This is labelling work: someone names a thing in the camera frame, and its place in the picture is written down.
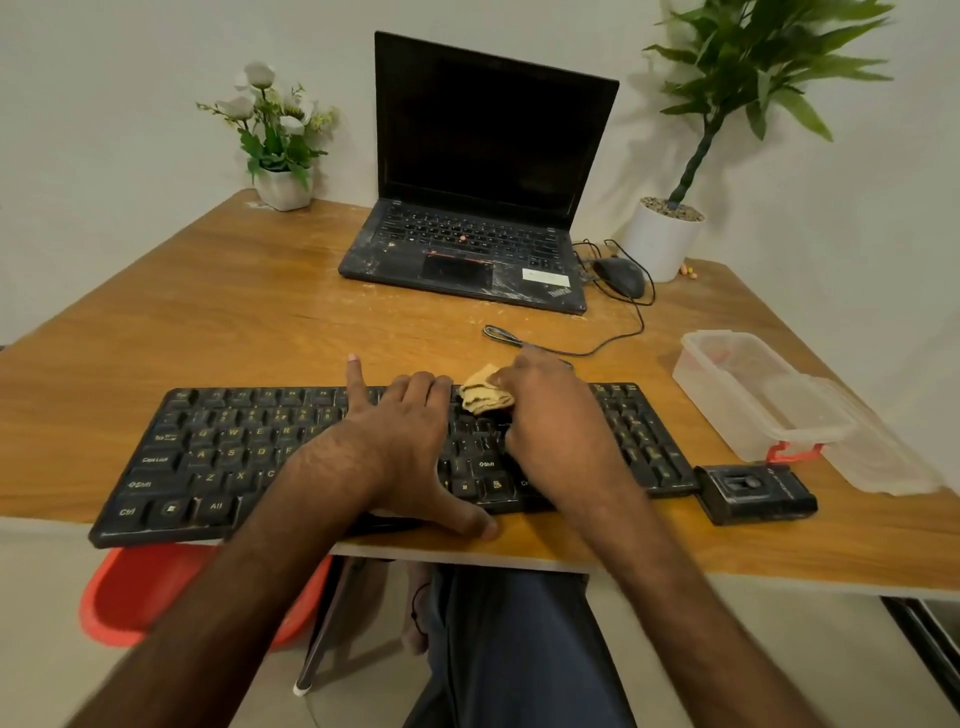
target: laptop keyboard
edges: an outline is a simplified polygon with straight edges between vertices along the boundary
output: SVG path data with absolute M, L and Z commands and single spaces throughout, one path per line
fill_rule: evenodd
M 373 239 L 419 245 L 435 253 L 467 253 L 548 272 L 565 270 L 555 231 L 511 226 L 422 207 L 390 205 Z
M 636 483 L 651 497 L 699 490 L 693 471 L 635 384 L 591 384 Z M 385 387 L 371 387 L 377 403 Z M 504 449 L 509 411 L 475 417 L 454 388 L 437 475 L 490 513 L 552 510 Z M 343 387 L 177 389 L 155 413 L 90 541 L 96 547 L 221 539 L 238 528 L 298 448 L 346 415 Z M 351 534 L 410 519 L 364 514 Z

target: jeans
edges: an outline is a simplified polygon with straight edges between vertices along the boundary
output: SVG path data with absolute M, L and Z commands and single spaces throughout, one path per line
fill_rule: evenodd
M 438 567 L 429 683 L 404 728 L 636 728 L 583 576 Z

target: plastic container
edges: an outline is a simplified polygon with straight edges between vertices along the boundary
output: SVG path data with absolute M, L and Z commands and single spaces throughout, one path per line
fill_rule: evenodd
M 810 380 L 856 422 L 842 441 L 824 447 L 824 457 L 850 484 L 866 493 L 908 496 L 933 493 L 944 479 L 843 387 L 830 379 Z
M 134 646 L 216 552 L 197 544 L 113 549 L 84 589 L 81 628 L 98 643 Z M 313 618 L 329 569 L 327 556 L 283 618 L 271 649 L 292 641 Z
M 823 388 L 751 333 L 693 331 L 681 343 L 674 379 L 742 460 L 806 460 L 856 427 Z

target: hand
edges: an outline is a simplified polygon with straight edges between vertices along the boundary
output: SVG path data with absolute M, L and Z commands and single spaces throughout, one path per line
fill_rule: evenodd
M 374 406 L 360 359 L 347 362 L 349 412 L 310 443 L 318 456 L 343 462 L 371 487 L 369 509 L 424 519 L 463 534 L 492 539 L 496 522 L 479 506 L 459 500 L 437 478 L 446 439 L 452 381 L 428 372 L 398 376 Z
M 516 399 L 507 451 L 558 509 L 632 477 L 585 382 L 556 356 L 525 346 L 490 383 Z

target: floor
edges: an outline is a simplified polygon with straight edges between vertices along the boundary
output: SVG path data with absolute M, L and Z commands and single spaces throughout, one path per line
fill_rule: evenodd
M 103 556 L 76 530 L 0 528 L 0 705 L 5 722 L 60 726 L 122 650 L 91 642 L 77 604 Z M 233 722 L 238 728 L 398 728 L 427 679 L 422 658 L 400 649 L 402 568 L 384 565 L 379 614 L 352 644 L 327 655 L 305 699 L 291 688 L 303 646 L 270 655 Z M 862 595 L 786 591 L 733 577 L 714 581 L 746 627 L 838 728 L 960 728 L 879 601 Z M 609 577 L 588 599 L 610 645 L 637 723 L 689 726 L 656 655 Z

